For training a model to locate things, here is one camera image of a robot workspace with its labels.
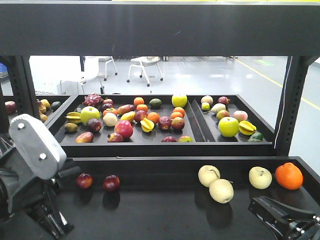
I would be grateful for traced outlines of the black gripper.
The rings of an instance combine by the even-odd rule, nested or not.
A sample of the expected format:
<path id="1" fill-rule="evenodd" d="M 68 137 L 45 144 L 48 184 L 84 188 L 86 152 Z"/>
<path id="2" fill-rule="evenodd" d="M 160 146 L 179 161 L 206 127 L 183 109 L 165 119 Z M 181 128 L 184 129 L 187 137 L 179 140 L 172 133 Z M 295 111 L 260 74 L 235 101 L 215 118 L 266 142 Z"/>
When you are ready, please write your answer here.
<path id="1" fill-rule="evenodd" d="M 54 239 L 62 239 L 75 227 L 60 212 L 56 196 L 75 180 L 80 168 L 68 158 L 61 170 L 49 180 L 35 176 L 11 143 L 0 139 L 0 221 L 25 211 Z"/>

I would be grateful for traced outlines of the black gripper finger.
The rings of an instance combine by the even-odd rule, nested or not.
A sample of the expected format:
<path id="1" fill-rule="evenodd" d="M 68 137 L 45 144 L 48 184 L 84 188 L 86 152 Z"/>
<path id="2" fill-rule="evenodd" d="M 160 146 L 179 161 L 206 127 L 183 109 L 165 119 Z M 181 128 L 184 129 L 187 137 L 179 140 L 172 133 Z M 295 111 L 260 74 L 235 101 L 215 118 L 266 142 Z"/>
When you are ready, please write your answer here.
<path id="1" fill-rule="evenodd" d="M 248 206 L 277 240 L 315 240 L 316 213 L 286 205 L 267 196 L 253 197 Z"/>

